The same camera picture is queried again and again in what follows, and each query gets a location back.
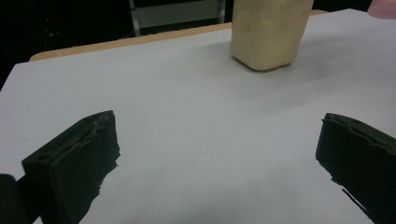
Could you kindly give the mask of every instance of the beige object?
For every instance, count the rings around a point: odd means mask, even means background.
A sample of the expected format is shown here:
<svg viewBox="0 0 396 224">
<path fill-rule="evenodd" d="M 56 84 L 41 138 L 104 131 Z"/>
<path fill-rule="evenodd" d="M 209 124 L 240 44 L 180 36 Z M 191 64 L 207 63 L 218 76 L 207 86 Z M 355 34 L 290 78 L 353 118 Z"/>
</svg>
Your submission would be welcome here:
<svg viewBox="0 0 396 224">
<path fill-rule="evenodd" d="M 255 70 L 292 63 L 314 0 L 235 0 L 231 51 Z"/>
</svg>

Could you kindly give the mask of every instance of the dark background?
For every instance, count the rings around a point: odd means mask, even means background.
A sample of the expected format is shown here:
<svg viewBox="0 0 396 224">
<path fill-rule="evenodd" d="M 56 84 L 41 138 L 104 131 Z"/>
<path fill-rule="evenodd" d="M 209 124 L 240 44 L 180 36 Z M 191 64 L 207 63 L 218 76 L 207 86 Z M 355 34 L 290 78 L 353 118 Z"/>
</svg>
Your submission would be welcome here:
<svg viewBox="0 0 396 224">
<path fill-rule="evenodd" d="M 225 17 L 231 21 L 233 0 L 226 1 Z M 189 1 L 134 2 L 148 7 Z M 370 4 L 371 0 L 315 0 L 313 9 L 366 11 Z M 190 27 L 176 24 L 167 29 Z M 38 52 L 133 36 L 128 0 L 0 0 L 0 90 L 14 64 L 28 62 Z"/>
</svg>

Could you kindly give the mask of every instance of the white paper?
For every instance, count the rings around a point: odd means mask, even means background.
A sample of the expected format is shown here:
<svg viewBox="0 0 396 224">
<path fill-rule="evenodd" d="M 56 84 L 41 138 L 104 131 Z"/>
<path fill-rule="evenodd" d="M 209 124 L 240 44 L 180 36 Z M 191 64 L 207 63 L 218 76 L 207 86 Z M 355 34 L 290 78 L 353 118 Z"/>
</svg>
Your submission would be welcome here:
<svg viewBox="0 0 396 224">
<path fill-rule="evenodd" d="M 315 160 L 325 113 L 396 136 L 396 26 L 309 19 L 296 61 L 253 72 L 231 30 L 14 67 L 0 93 L 0 171 L 112 109 L 121 156 L 81 223 L 372 223 Z"/>
</svg>

